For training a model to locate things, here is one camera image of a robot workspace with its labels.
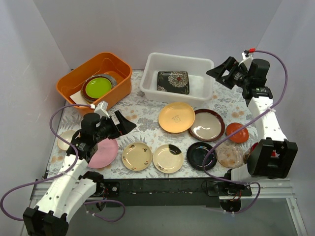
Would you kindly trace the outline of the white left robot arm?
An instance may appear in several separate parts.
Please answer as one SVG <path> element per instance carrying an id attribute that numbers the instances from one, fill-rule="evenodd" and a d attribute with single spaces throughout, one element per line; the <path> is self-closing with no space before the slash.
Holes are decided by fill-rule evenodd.
<path id="1" fill-rule="evenodd" d="M 35 207 L 23 213 L 28 235 L 64 236 L 71 218 L 90 196 L 106 197 L 108 190 L 103 175 L 86 168 L 101 141 L 114 140 L 136 128 L 120 111 L 115 115 L 118 124 L 106 113 L 83 116 L 81 128 L 72 136 L 59 176 L 52 180 Z"/>

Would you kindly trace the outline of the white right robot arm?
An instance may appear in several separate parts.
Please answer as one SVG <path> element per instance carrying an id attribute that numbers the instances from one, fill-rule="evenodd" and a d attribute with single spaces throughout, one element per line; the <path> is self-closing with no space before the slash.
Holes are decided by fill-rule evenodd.
<path id="1" fill-rule="evenodd" d="M 265 85 L 270 63 L 264 59 L 253 59 L 249 67 L 229 57 L 221 65 L 208 70 L 206 74 L 217 82 L 232 89 L 240 87 L 246 105 L 253 115 L 258 144 L 249 152 L 247 163 L 228 173 L 223 182 L 223 191 L 234 195 L 241 189 L 241 183 L 251 183 L 260 179 L 286 178 L 298 151 L 297 144 L 290 142 L 278 123 L 271 90 Z"/>

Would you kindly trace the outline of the black floral rectangular plate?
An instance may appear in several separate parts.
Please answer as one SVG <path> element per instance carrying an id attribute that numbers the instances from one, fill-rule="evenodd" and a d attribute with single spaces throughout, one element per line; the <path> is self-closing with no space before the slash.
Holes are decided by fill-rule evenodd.
<path id="1" fill-rule="evenodd" d="M 186 71 L 159 71 L 157 91 L 188 95 L 190 92 L 188 73 Z"/>

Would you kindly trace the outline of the red rimmed grey plate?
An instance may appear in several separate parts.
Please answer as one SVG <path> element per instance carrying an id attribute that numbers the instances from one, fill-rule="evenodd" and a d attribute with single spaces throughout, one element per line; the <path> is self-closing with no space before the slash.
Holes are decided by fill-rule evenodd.
<path id="1" fill-rule="evenodd" d="M 195 110 L 195 120 L 189 128 L 189 133 L 198 140 L 213 142 L 225 132 L 225 123 L 222 117 L 213 110 Z"/>

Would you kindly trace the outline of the yellow bear plate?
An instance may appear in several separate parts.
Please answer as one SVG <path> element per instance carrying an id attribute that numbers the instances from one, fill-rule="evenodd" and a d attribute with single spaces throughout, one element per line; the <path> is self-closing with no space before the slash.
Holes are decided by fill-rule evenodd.
<path id="1" fill-rule="evenodd" d="M 159 116 L 161 128 L 169 133 L 181 133 L 188 130 L 195 121 L 194 109 L 187 103 L 175 102 L 165 106 Z"/>

